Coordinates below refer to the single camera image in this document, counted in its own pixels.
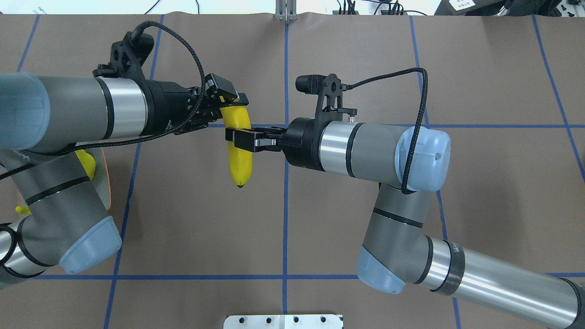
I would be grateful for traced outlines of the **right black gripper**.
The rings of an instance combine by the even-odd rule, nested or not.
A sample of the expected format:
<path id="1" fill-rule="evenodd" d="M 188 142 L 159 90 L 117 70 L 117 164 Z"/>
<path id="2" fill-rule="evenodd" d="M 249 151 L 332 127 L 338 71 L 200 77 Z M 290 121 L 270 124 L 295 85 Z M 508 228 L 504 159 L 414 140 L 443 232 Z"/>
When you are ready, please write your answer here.
<path id="1" fill-rule="evenodd" d="M 236 136 L 254 140 L 236 139 Z M 284 127 L 226 128 L 225 140 L 234 141 L 236 148 L 253 153 L 282 152 L 287 162 L 296 167 L 324 171 L 319 156 L 313 152 L 315 119 L 296 118 Z"/>

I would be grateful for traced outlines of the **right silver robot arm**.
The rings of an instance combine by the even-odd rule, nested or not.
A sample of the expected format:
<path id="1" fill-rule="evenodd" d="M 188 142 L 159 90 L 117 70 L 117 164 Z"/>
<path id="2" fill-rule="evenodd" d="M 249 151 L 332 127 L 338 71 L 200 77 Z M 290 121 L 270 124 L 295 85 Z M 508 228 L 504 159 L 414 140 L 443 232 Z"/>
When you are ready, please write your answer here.
<path id="1" fill-rule="evenodd" d="M 286 165 L 283 270 L 248 275 L 207 316 L 340 312 L 349 328 L 560 328 L 584 320 L 584 123 L 443 124 L 457 146 L 447 191 L 374 203 L 374 227 L 331 194 L 347 177 Z"/>

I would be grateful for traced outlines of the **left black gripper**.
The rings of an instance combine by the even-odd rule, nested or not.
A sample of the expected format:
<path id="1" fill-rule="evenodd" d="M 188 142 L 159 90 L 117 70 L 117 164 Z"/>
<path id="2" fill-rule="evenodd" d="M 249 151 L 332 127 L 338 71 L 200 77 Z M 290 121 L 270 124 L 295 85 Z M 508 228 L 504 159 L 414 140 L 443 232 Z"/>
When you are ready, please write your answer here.
<path id="1" fill-rule="evenodd" d="M 204 78 L 207 98 L 219 102 L 220 107 L 248 106 L 247 95 L 237 92 L 234 84 L 217 74 Z M 148 106 L 148 120 L 144 127 L 146 137 L 159 135 L 173 129 L 184 121 L 194 110 L 199 99 L 199 87 L 184 88 L 171 81 L 147 80 L 146 86 L 152 94 L 152 104 Z M 209 127 L 209 124 L 222 119 L 220 111 L 197 111 L 182 127 L 182 133 L 192 133 Z"/>

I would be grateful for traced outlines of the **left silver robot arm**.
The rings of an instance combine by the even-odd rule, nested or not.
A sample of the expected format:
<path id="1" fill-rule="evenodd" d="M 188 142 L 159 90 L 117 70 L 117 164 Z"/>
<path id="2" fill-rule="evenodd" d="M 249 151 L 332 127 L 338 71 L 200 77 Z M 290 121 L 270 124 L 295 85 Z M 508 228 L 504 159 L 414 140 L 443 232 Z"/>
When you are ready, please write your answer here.
<path id="1" fill-rule="evenodd" d="M 113 256 L 120 233 L 76 150 L 215 121 L 247 96 L 214 74 L 203 87 L 139 77 L 1 75 L 1 166 L 30 214 L 1 225 L 1 288 Z"/>

